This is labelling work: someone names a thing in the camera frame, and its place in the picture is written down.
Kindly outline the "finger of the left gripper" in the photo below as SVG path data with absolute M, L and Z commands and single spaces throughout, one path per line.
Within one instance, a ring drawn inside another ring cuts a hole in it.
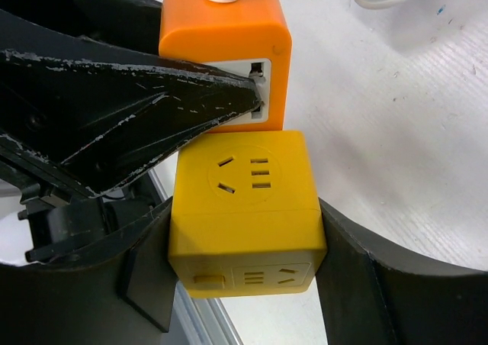
M 12 184 L 103 195 L 260 101 L 249 78 L 1 13 L 1 158 Z

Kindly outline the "yellow cube socket adapter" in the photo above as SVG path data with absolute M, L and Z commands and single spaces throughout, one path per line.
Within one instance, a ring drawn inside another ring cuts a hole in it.
M 178 154 L 169 262 L 179 280 L 204 266 L 222 297 L 305 292 L 326 236 L 304 135 L 206 134 Z

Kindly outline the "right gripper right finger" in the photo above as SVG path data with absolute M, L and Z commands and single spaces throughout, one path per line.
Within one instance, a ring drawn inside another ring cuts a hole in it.
M 320 202 L 330 344 L 485 344 L 487 273 L 408 250 Z

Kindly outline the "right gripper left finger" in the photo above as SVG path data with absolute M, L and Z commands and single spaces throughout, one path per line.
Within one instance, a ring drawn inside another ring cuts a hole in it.
M 1 265 L 3 344 L 161 344 L 176 275 L 167 200 L 48 264 Z

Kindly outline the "orange power strip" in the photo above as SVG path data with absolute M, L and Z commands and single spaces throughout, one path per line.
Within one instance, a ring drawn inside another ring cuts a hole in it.
M 160 56 L 208 64 L 256 81 L 262 103 L 216 132 L 282 129 L 291 51 L 280 0 L 162 2 Z

